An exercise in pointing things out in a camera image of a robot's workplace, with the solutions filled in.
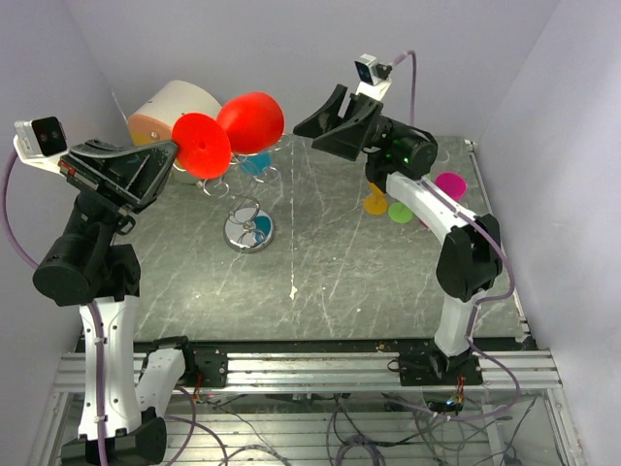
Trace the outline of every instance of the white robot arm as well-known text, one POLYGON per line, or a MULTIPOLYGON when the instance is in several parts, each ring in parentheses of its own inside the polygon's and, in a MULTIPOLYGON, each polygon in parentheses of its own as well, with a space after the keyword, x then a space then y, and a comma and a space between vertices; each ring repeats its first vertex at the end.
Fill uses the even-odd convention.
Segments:
POLYGON ((16 123, 14 146, 30 166, 63 176, 80 190, 67 226, 37 267, 33 283, 58 306, 80 305, 85 394, 79 438, 64 445, 62 464, 158 464, 166 450, 163 416, 175 385, 197 375, 185 337, 153 342, 134 380, 134 322, 140 264, 114 234, 154 202, 177 155, 172 141, 122 149, 88 141, 68 149, 55 117, 16 123))
MULTIPOLYGON (((444 194, 435 184, 429 181, 426 184, 456 209, 459 209, 462 214, 470 218, 475 217, 474 212, 461 207, 444 194)), ((386 180, 386 192, 405 204, 416 216, 424 221, 441 244, 453 228, 462 228, 467 225, 464 220, 453 214, 432 195, 429 192, 429 187, 425 187, 422 181, 411 180, 398 172, 392 173, 388 175, 386 180)), ((462 301, 446 293, 444 294, 440 327, 436 332, 434 342, 445 356, 457 356, 468 350, 466 329, 473 304, 476 300, 485 296, 486 293, 487 290, 482 289, 468 301, 462 301)))

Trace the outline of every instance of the floor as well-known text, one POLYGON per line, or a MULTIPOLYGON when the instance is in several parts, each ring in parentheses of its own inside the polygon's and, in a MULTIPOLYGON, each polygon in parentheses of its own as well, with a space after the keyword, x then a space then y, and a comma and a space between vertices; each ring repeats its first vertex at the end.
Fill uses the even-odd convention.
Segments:
MULTIPOLYGON (((469 186, 462 204, 488 212, 465 142, 440 144, 432 178, 459 173, 469 186)), ((279 178, 259 184, 253 195, 276 234, 257 253, 224 242, 223 224, 236 201, 209 197, 193 184, 171 180, 138 216, 120 241, 134 245, 143 270, 136 340, 432 337, 441 317, 440 244, 416 218, 399 224, 365 212, 363 157, 349 162, 294 138, 273 153, 273 165, 279 178)), ((250 180, 239 167, 227 175, 231 192, 250 180)), ((505 289, 503 274, 492 292, 505 289)), ((514 301, 482 309, 475 335, 521 334, 514 301)))

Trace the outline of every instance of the marble surface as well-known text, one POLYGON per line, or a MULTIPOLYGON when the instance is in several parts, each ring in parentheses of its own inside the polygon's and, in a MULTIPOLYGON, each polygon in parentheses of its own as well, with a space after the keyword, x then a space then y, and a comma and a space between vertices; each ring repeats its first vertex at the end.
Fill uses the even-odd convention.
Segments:
MULTIPOLYGON (((440 140, 434 177, 453 171, 468 182, 462 204, 487 208, 463 140, 440 140)), ((243 254, 223 240, 235 201, 170 180, 122 242, 142 264, 136 340, 291 340, 432 337, 442 293, 435 271, 440 244, 417 218, 406 224, 371 216, 364 156, 349 162, 294 138, 273 154, 280 177, 254 195, 276 224, 264 250, 243 254)), ((249 184, 234 169, 232 192, 249 184)), ((492 292, 507 289, 500 276, 492 292)), ((518 336, 515 303, 484 307, 475 335, 518 336)))

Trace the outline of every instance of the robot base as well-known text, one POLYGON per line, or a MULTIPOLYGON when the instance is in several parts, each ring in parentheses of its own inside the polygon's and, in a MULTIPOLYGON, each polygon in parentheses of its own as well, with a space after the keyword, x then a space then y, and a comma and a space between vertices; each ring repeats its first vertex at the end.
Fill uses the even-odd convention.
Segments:
MULTIPOLYGON (((154 408, 149 408, 143 412, 143 424, 134 432, 106 439, 108 464, 159 464, 164 459, 166 445, 166 423, 155 416, 154 408)), ((73 440, 63 445, 60 456, 63 466, 100 464, 96 440, 73 440)))
POLYGON ((483 383, 478 358, 470 350, 447 357, 433 341, 426 349, 402 352, 390 370, 399 373, 401 386, 451 385, 459 376, 466 385, 483 383))

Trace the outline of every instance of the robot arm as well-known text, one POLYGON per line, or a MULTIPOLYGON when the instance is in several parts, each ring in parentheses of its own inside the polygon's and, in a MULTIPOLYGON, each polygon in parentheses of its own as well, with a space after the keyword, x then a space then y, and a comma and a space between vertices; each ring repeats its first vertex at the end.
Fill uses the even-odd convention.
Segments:
POLYGON ((67 148, 55 117, 18 122, 16 133, 14 146, 23 163, 61 175, 80 191, 63 234, 33 277, 35 287, 58 306, 79 305, 84 328, 82 420, 79 438, 62 448, 62 463, 99 464, 97 439, 105 436, 109 464, 158 464, 166 449, 163 416, 170 396, 179 380, 194 376, 197 368, 187 338, 159 340, 136 386, 133 337, 140 264, 131 245, 112 242, 134 226, 131 214, 146 209, 162 192, 178 146, 163 141, 122 149, 93 140, 67 148), (101 329, 87 303, 96 307, 101 329), (98 370, 105 371, 102 387, 96 382, 98 370), (98 390, 104 393, 104 418, 98 416, 98 390))
POLYGON ((381 114, 380 100, 390 85, 389 67, 363 55, 356 68, 361 83, 356 94, 351 95, 344 115, 340 116, 339 110, 346 87, 338 84, 327 102, 299 123, 293 133, 312 138, 316 149, 348 160, 355 160, 363 150, 376 148, 366 151, 369 182, 408 206, 441 242, 437 278, 445 296, 434 342, 447 369, 468 356, 466 333, 473 304, 494 284, 502 272, 502 262, 485 239, 430 190, 474 219, 498 244, 500 227, 491 215, 477 216, 423 179, 436 160, 438 143, 428 132, 381 114))

